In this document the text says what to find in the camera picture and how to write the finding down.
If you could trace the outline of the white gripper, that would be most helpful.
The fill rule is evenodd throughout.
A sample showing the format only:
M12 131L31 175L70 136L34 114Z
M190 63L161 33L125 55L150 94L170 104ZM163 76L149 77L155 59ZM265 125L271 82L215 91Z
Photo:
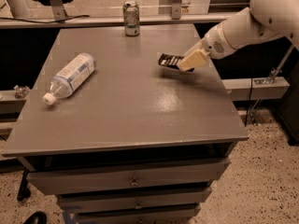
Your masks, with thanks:
M223 23L210 28L205 35L184 54L178 69L186 72L190 69L205 65L209 55L212 59L222 59L236 52L226 39Z

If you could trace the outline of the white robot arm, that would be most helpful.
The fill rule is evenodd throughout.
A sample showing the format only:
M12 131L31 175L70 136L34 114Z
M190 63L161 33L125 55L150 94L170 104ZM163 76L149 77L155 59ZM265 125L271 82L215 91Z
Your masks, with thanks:
M222 59L245 46L283 36L299 49L299 0L250 0L249 7L209 29L187 50L178 69L188 71L208 58Z

